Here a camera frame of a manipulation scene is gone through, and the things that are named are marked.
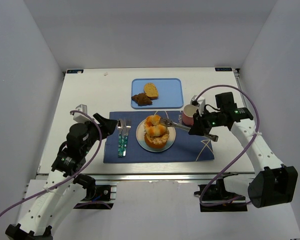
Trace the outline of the metal serving tongs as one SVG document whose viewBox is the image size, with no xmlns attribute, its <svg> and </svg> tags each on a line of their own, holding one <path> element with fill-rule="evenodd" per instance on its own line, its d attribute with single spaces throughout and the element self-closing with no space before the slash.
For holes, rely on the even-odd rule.
<svg viewBox="0 0 300 240">
<path fill-rule="evenodd" d="M 213 134 L 204 132 L 200 128 L 189 127 L 189 126 L 185 126 L 185 125 L 182 125 L 179 123 L 175 123 L 170 119 L 165 119 L 165 118 L 161 117 L 159 120 L 159 123 L 161 125 L 165 125 L 167 127 L 173 127 L 173 128 L 184 130 L 184 131 L 188 132 L 189 135 L 206 137 L 206 138 L 210 139 L 212 142 L 217 142 L 219 140 L 219 137 L 217 135 L 213 135 Z"/>
</svg>

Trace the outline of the round orange striped bun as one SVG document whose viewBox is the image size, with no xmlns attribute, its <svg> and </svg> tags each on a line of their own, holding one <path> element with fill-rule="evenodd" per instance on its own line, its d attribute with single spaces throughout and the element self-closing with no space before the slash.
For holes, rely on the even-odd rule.
<svg viewBox="0 0 300 240">
<path fill-rule="evenodd" d="M 146 134 L 150 137 L 160 137 L 166 134 L 168 128 L 160 123 L 161 117 L 157 114 L 148 116 L 143 124 Z"/>
</svg>

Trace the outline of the sugared orange muffin bread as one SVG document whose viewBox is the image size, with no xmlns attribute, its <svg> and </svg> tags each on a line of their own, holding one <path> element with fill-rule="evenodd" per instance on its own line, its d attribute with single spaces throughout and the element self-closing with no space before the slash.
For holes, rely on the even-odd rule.
<svg viewBox="0 0 300 240">
<path fill-rule="evenodd" d="M 161 136 L 150 136 L 149 134 L 144 134 L 144 141 L 147 146 L 153 149 L 162 149 L 166 146 L 169 140 L 170 134 L 167 132 Z"/>
</svg>

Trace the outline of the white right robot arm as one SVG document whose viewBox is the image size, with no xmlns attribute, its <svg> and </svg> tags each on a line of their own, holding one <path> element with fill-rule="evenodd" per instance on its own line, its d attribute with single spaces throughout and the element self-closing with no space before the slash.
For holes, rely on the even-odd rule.
<svg viewBox="0 0 300 240">
<path fill-rule="evenodd" d="M 247 154 L 255 176 L 249 178 L 221 170 L 213 179 L 215 185 L 208 184 L 202 190 L 204 195 L 220 194 L 222 204 L 227 204 L 240 196 L 248 198 L 256 208 L 290 203 L 293 200 L 298 172 L 294 166 L 286 166 L 270 149 L 258 131 L 259 120 L 246 107 L 238 107 L 232 92 L 215 96 L 217 108 L 210 112 L 200 104 L 193 115 L 190 135 L 204 136 L 213 142 L 218 136 L 210 134 L 214 127 L 227 127 L 238 139 Z"/>
</svg>

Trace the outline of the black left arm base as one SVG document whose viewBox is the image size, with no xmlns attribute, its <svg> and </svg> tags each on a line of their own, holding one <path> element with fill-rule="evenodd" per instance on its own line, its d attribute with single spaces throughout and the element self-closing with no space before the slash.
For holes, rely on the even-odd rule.
<svg viewBox="0 0 300 240">
<path fill-rule="evenodd" d="M 77 203 L 74 209 L 110 210 L 116 199 L 117 186 L 97 184 L 91 188 L 86 197 Z"/>
</svg>

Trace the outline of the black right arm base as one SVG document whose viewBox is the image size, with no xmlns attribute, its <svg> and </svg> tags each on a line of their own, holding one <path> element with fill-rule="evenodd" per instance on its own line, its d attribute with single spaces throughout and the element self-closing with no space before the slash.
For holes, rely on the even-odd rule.
<svg viewBox="0 0 300 240">
<path fill-rule="evenodd" d="M 228 201 L 235 197 L 238 197 L 236 193 L 232 193 L 232 192 L 221 193 L 219 187 L 216 184 L 212 184 L 211 186 L 209 186 L 206 193 L 202 197 L 202 201 L 205 204 L 213 204 L 221 201 Z M 246 198 L 244 196 L 238 198 L 237 200 L 228 203 L 223 203 L 221 205 L 206 207 L 199 204 L 199 207 L 202 213 L 204 212 L 206 213 L 247 212 L 248 211 L 248 207 L 246 205 Z"/>
</svg>

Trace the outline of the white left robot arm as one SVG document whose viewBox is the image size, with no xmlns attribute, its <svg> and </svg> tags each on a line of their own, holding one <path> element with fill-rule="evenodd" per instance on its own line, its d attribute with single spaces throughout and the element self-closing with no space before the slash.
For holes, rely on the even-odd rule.
<svg viewBox="0 0 300 240">
<path fill-rule="evenodd" d="M 33 205 L 17 224 L 10 224 L 5 234 L 10 240 L 51 240 L 54 232 L 70 211 L 95 192 L 94 178 L 80 171 L 87 166 L 86 156 L 95 144 L 112 135 L 118 124 L 95 113 L 92 117 L 80 110 L 69 128 L 66 140 L 59 147 L 51 171 Z"/>
</svg>

